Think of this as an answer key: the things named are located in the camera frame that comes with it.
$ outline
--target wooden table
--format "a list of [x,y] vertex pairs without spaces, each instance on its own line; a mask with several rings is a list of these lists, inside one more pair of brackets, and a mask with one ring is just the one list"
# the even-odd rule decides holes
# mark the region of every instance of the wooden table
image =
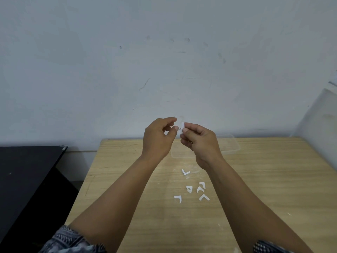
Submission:
[[[301,138],[238,138],[225,158],[254,193],[314,252],[337,251],[337,174]],[[104,140],[66,224],[141,154],[142,140]],[[181,169],[191,171],[184,176]],[[209,201],[199,201],[199,182]],[[193,186],[190,194],[186,186]],[[182,203],[174,199],[182,195]],[[169,154],[151,176],[119,252],[234,252],[238,248],[214,188],[195,159]]]

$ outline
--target forearm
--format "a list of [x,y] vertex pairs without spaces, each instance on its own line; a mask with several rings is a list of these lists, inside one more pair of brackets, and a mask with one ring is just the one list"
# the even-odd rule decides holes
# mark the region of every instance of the forearm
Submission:
[[210,166],[207,173],[243,253],[252,252],[258,240],[270,241],[294,252],[312,252],[224,159]]
[[70,228],[92,244],[103,243],[108,252],[117,251],[156,166],[157,163],[145,158],[137,159]]

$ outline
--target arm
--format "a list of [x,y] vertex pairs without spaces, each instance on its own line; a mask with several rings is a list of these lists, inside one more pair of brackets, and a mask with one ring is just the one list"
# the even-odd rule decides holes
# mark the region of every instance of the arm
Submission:
[[171,126],[176,120],[157,119],[145,129],[141,156],[70,224],[71,229],[91,244],[104,244],[108,252],[118,250],[145,185],[171,149],[178,130]]
[[214,132],[185,123],[181,143],[196,154],[206,170],[242,252],[252,252],[258,240],[294,252],[312,252],[297,234],[268,208],[224,160]]

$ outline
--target plastic container lid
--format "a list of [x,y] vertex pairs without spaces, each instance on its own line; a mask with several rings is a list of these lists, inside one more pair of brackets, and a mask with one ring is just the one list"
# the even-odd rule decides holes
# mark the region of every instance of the plastic container lid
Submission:
[[[233,154],[240,150],[240,145],[232,134],[217,135],[220,151],[222,155]],[[184,146],[180,140],[174,140],[171,147],[171,156],[173,158],[195,158],[194,152]]]

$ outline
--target hand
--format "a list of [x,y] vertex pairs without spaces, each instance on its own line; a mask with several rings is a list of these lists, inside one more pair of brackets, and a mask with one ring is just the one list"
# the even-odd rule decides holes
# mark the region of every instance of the hand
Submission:
[[164,159],[177,135],[178,126],[171,127],[176,120],[175,117],[158,118],[145,129],[142,157],[154,160],[157,165]]
[[196,154],[196,162],[204,170],[210,168],[212,161],[223,160],[218,140],[213,131],[186,122],[180,137],[181,143]]

